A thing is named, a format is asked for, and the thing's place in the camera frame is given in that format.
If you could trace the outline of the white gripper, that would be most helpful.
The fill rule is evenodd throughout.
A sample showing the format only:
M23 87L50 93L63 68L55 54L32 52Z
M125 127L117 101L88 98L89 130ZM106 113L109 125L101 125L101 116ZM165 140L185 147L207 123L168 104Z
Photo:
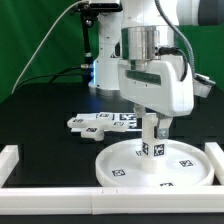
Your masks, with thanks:
M121 96L134 105L137 118L146 114L146 108L155 112L157 124L155 137L169 137L173 118L191 113L194 106L191 70L183 81L184 61L181 56L162 56L160 60L120 60L118 65Z

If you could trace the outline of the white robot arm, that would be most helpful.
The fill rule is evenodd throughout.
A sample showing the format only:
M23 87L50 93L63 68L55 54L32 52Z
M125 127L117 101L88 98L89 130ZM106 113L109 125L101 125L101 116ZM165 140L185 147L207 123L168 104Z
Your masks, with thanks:
M180 25L224 23L224 0L90 0L99 14L95 91L118 91L142 117L157 114L153 135L166 139L172 119L191 113L194 97L214 82L195 72L194 53Z

